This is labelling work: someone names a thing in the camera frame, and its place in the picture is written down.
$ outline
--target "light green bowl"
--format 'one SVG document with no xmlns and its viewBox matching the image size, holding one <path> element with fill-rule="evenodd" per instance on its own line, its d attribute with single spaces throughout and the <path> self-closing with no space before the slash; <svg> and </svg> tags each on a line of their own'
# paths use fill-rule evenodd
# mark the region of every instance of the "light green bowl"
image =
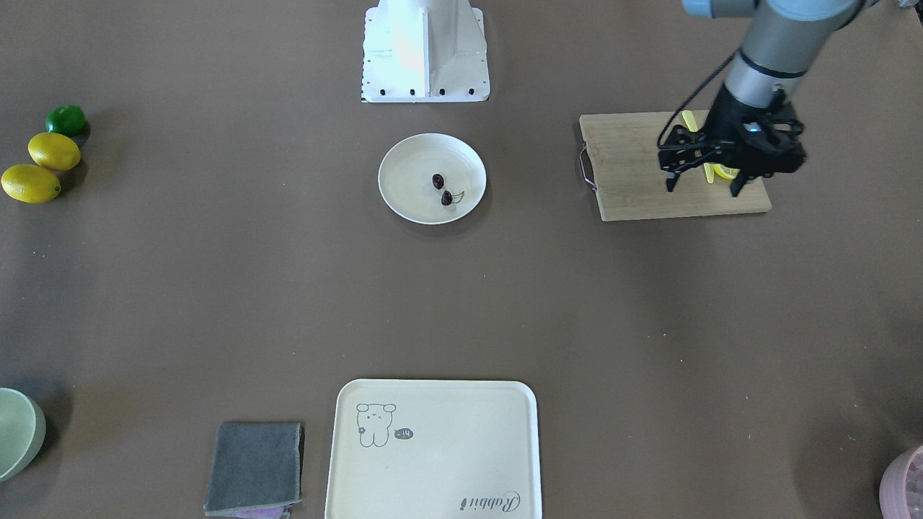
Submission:
<svg viewBox="0 0 923 519">
<path fill-rule="evenodd" d="M 45 441 L 45 415 L 28 396 L 0 388 L 0 482 L 26 468 Z"/>
</svg>

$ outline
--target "round white plate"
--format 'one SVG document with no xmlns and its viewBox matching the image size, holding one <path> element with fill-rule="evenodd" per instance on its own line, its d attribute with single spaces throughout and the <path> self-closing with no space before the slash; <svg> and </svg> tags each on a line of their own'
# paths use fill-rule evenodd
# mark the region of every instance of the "round white plate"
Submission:
<svg viewBox="0 0 923 519">
<path fill-rule="evenodd" d="M 433 187 L 433 174 L 446 183 Z M 422 133 L 402 140 L 385 154 L 378 168 L 378 190 L 394 212 L 427 225 L 449 223 L 471 212 L 487 187 L 487 171 L 477 152 L 461 140 L 441 133 Z M 442 205 L 442 191 L 464 192 L 458 203 Z"/>
</svg>

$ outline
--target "cutting board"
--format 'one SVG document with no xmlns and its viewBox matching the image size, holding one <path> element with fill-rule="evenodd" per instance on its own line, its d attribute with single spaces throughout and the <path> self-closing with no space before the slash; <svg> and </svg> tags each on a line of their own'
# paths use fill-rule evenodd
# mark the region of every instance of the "cutting board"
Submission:
<svg viewBox="0 0 923 519">
<path fill-rule="evenodd" d="M 693 113 L 700 125 L 705 122 L 707 112 Z M 667 193 L 656 142 L 671 114 L 581 115 L 581 133 L 604 222 L 767 212 L 772 208 L 761 178 L 732 198 L 730 180 L 716 176 L 714 184 L 709 184 L 700 167 L 684 172 L 674 191 Z"/>
</svg>

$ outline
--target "bear drawing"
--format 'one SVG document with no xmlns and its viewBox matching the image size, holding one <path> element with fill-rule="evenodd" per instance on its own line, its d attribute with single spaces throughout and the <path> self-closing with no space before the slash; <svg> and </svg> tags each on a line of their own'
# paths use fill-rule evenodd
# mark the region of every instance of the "bear drawing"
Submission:
<svg viewBox="0 0 923 519">
<path fill-rule="evenodd" d="M 355 407 L 356 424 L 359 426 L 359 443 L 363 447 L 384 447 L 388 443 L 389 428 L 398 408 L 395 404 L 359 404 Z"/>
</svg>

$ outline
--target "plate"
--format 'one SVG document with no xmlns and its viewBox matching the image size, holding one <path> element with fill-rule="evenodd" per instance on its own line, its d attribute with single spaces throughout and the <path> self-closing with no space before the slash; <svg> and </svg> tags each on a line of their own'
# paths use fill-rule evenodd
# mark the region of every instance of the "plate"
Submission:
<svg viewBox="0 0 923 519">
<path fill-rule="evenodd" d="M 525 384 L 353 380 L 337 397 L 327 519 L 542 516 Z"/>
<path fill-rule="evenodd" d="M 443 189 L 433 187 L 433 174 L 445 179 L 450 193 L 464 193 L 458 203 L 442 205 Z M 378 168 L 378 190 L 394 212 L 411 222 L 436 225 L 471 212 L 487 187 L 484 162 L 471 146 L 450 135 L 422 133 L 394 145 Z"/>
</svg>

